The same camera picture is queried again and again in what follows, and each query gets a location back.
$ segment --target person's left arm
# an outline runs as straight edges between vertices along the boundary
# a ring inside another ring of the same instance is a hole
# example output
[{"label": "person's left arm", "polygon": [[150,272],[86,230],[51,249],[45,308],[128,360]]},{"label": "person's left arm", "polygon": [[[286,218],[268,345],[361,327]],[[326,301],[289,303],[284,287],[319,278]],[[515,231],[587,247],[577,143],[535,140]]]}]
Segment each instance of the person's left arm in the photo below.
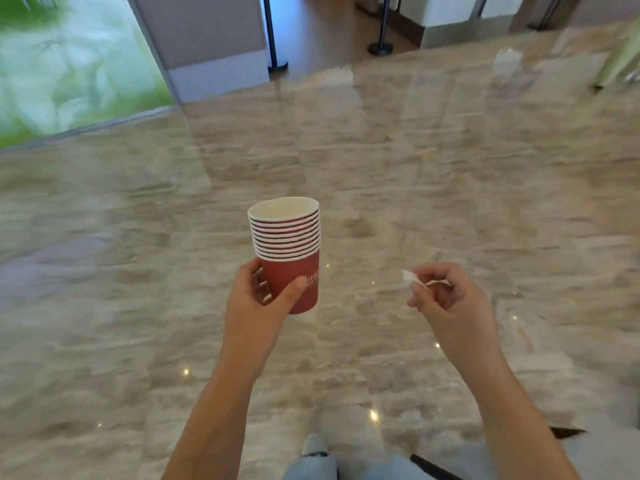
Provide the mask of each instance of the person's left arm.
[{"label": "person's left arm", "polygon": [[276,298],[258,259],[238,270],[231,289],[218,364],[191,411],[162,480],[235,480],[253,384],[284,319],[307,286],[300,276]]}]

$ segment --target brown floor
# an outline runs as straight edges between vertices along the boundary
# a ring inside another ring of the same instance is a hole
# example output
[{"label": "brown floor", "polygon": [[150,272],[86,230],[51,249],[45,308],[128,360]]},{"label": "brown floor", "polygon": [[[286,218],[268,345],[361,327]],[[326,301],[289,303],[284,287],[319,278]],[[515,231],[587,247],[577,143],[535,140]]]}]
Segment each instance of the brown floor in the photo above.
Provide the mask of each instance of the brown floor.
[{"label": "brown floor", "polygon": [[[511,31],[539,22],[552,0],[524,0],[511,24]],[[549,29],[594,26],[632,20],[640,14],[640,0],[562,0]]]},{"label": "brown floor", "polygon": [[[378,39],[380,21],[354,7],[354,0],[271,0],[278,56],[289,60],[279,77],[299,77],[372,57],[367,46]],[[416,50],[389,30],[394,53]]]}]

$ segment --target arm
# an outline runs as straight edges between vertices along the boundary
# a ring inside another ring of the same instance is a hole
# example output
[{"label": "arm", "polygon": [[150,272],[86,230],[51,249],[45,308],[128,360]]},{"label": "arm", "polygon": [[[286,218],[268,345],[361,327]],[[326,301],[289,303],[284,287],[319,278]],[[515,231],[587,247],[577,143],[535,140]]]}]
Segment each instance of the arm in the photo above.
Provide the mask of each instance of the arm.
[{"label": "arm", "polygon": [[428,284],[412,283],[407,304],[427,318],[476,398],[498,478],[580,480],[502,355],[493,309],[482,290],[455,264],[432,263],[413,271]]},{"label": "arm", "polygon": [[235,480],[253,384],[284,319],[307,286],[295,279],[273,302],[258,259],[236,275],[220,358],[191,411],[162,480]]}]

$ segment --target white tissue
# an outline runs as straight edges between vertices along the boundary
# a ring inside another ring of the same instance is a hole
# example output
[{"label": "white tissue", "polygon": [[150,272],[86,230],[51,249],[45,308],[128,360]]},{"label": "white tissue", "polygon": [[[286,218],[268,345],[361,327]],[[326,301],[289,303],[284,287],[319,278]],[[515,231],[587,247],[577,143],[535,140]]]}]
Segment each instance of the white tissue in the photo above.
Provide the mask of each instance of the white tissue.
[{"label": "white tissue", "polygon": [[417,274],[412,273],[411,271],[407,271],[406,269],[402,270],[402,279],[404,281],[404,284],[409,288],[411,288],[412,282],[420,283],[422,286],[424,286],[424,283],[420,281],[420,278],[418,278]]}]

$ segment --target shoe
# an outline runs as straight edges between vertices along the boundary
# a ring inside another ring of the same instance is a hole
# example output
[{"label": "shoe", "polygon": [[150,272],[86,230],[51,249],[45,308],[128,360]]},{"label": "shoe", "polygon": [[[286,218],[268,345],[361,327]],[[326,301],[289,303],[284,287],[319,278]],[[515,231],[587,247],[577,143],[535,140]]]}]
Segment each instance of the shoe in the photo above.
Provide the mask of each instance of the shoe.
[{"label": "shoe", "polygon": [[317,433],[311,433],[307,436],[305,444],[302,446],[302,456],[315,456],[318,453],[327,455],[326,443],[322,436]]}]

